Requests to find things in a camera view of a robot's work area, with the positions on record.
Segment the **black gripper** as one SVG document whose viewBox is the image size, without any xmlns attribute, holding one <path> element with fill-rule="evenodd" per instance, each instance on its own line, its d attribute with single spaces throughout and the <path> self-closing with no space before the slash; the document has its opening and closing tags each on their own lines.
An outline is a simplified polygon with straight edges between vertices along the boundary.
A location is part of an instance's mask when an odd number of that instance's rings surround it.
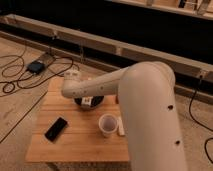
<svg viewBox="0 0 213 171">
<path fill-rule="evenodd" d="M 82 108 L 94 108 L 102 103 L 104 97 L 103 96 L 92 96 L 92 97 L 83 97 L 83 98 L 75 98 L 74 101 L 78 106 Z"/>
</svg>

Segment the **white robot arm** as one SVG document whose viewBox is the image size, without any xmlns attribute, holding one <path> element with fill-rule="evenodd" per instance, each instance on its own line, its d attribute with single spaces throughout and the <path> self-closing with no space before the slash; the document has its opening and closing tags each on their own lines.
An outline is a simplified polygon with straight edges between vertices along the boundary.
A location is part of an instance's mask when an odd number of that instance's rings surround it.
<svg viewBox="0 0 213 171">
<path fill-rule="evenodd" d="M 188 171 L 175 101 L 174 71 L 162 62 L 139 62 L 91 80 L 64 73 L 66 98 L 117 95 L 132 171 Z"/>
</svg>

